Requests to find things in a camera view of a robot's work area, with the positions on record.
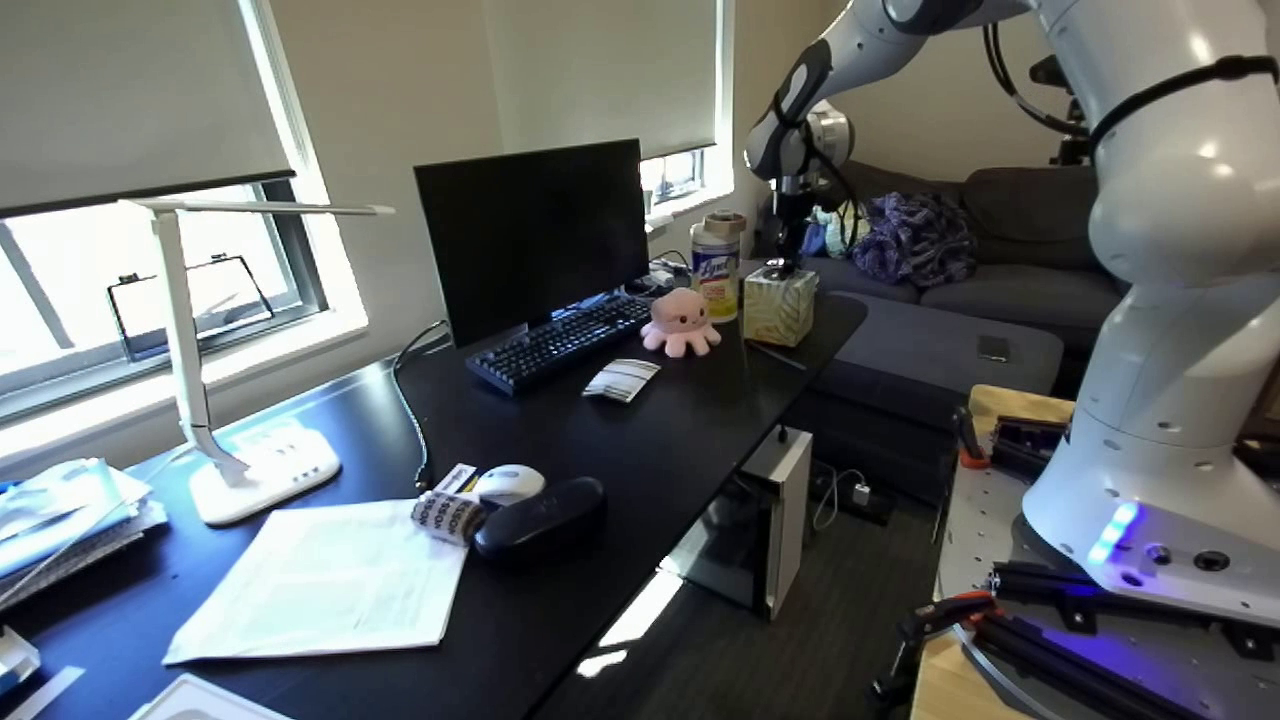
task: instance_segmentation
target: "black desk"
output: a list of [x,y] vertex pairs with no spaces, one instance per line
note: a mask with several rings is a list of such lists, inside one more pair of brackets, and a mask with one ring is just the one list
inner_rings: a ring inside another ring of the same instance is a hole
[[432,652],[160,670],[173,631],[258,527],[258,520],[205,527],[184,493],[197,462],[173,455],[136,468],[145,479],[157,478],[173,512],[164,534],[2,621],[45,652],[48,674],[86,670],[53,715],[128,715],[177,674],[201,674],[289,715],[525,715],[593,652],[661,557],[860,323],[860,309],[841,302],[820,302],[817,317],[796,352],[726,342],[708,360],[666,365],[633,416],[595,416],[577,402],[601,365],[528,402],[505,402],[465,373],[458,352],[436,352],[401,373],[352,373],[228,428],[237,437],[301,420],[326,431],[343,474],[296,510],[413,496],[422,455],[408,414],[427,437],[436,478],[454,462],[528,462],[550,483],[569,478],[609,483],[609,520],[578,548],[528,567],[469,562],[446,638]]

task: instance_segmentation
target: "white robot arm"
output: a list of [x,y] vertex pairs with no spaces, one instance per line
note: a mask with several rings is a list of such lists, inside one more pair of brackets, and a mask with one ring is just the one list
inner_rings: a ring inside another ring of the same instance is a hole
[[1232,455],[1280,352],[1276,0],[848,0],[751,127],[749,170],[789,184],[811,105],[1015,11],[1085,105],[1087,235],[1130,283],[1022,516],[1108,593],[1280,630],[1280,502]]

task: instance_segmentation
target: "figurine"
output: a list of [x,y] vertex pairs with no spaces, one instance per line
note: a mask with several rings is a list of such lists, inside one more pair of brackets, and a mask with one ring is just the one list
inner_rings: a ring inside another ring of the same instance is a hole
[[663,347],[681,360],[687,347],[708,358],[719,343],[714,323],[708,323],[708,302],[694,289],[673,289],[666,298],[652,302],[652,320],[640,330],[642,347]]

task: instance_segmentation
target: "computer case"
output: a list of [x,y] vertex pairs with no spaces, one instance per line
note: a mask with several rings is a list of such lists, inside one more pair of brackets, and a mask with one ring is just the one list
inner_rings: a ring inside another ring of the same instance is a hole
[[684,579],[775,615],[798,577],[811,431],[773,428],[666,557]]

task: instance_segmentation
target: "white wall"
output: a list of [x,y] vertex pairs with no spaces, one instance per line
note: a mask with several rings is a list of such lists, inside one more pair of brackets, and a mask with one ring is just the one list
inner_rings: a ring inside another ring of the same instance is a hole
[[[361,342],[301,365],[258,373],[251,383],[212,391],[219,420],[255,414],[301,389],[380,360],[442,317],[413,165],[484,156],[501,148],[484,3],[477,0],[276,0],[276,23],[301,89],[310,146],[336,200],[395,204],[390,219],[343,219],[370,330]],[[732,132],[737,146],[769,108],[796,54],[841,11],[841,0],[737,0]],[[860,156],[894,170],[964,172],[993,160],[1040,165],[1052,136],[1026,127],[978,66],[978,40],[935,40],[927,56],[883,89],[848,96]],[[737,197],[714,210],[751,213],[762,184],[737,170]],[[681,215],[661,241],[684,246]],[[117,464],[177,445],[173,414],[157,414],[96,450]]]

